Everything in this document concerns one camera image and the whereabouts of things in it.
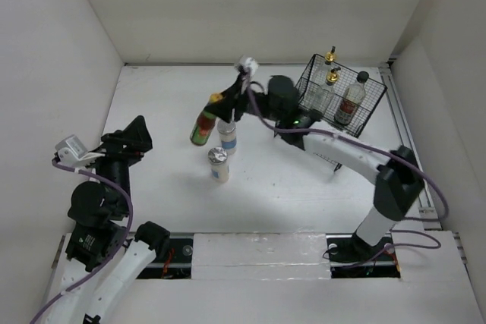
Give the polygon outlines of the green-label brown sauce bottle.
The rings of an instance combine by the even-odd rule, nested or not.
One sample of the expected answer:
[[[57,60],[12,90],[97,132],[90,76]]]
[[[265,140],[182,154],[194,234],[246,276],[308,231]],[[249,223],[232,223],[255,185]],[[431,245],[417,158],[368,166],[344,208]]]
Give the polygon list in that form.
[[[190,141],[196,146],[204,146],[210,138],[216,120],[217,117],[214,114],[203,109],[195,121]]]

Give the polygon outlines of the gold-capped oil dispenser bottle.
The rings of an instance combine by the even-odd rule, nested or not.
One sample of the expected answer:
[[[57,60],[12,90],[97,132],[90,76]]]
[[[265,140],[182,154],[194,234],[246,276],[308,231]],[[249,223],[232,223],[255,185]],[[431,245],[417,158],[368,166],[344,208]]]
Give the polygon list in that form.
[[[323,117],[328,109],[334,94],[334,86],[339,79],[341,67],[321,68],[314,78],[308,81],[304,97],[304,107],[315,110]]]

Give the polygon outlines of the clear square glass bottle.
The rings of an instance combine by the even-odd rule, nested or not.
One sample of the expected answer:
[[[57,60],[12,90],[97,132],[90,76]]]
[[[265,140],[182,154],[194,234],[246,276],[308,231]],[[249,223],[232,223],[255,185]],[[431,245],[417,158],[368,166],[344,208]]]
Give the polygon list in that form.
[[[314,109],[322,113],[327,110],[333,97],[334,82],[329,82],[327,80],[327,74],[332,69],[332,63],[335,60],[335,52],[336,47],[333,46],[331,50],[325,54],[313,79],[314,83],[312,84],[311,104]]]

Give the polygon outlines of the black-capped dark sauce bottle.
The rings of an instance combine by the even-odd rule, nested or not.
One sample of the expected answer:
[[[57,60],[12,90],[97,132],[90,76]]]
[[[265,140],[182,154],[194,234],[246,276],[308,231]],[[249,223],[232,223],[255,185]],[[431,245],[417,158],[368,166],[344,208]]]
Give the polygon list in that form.
[[[341,102],[335,112],[334,121],[340,125],[349,125],[358,111],[358,107],[366,97],[365,83],[369,73],[360,71],[354,83],[351,83],[343,94]]]

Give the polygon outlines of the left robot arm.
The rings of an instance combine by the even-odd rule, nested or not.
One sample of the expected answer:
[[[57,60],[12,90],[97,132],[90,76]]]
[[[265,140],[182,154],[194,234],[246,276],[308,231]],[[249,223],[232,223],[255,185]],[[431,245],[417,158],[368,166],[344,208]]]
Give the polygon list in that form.
[[[71,135],[55,147],[52,166],[87,177],[71,194],[74,221],[60,292],[33,323],[107,323],[131,284],[151,262],[169,253],[170,233],[145,222],[130,237],[134,219],[129,168],[153,148],[144,116],[101,136],[89,150]]]

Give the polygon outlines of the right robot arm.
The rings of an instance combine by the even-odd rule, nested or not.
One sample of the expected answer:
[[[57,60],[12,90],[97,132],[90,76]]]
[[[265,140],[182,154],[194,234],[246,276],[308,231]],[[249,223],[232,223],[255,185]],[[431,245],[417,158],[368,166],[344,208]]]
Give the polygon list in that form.
[[[271,77],[264,92],[253,91],[252,84],[247,75],[239,74],[233,85],[208,102],[205,112],[226,122],[237,122],[245,114],[266,123],[274,121],[274,134],[288,145],[325,156],[371,182],[374,196],[369,213],[351,237],[325,254],[337,263],[366,262],[381,254],[385,235],[405,219],[424,189],[415,154],[404,146],[383,151],[338,130],[314,128],[321,119],[319,111],[299,108],[299,91],[287,76]]]

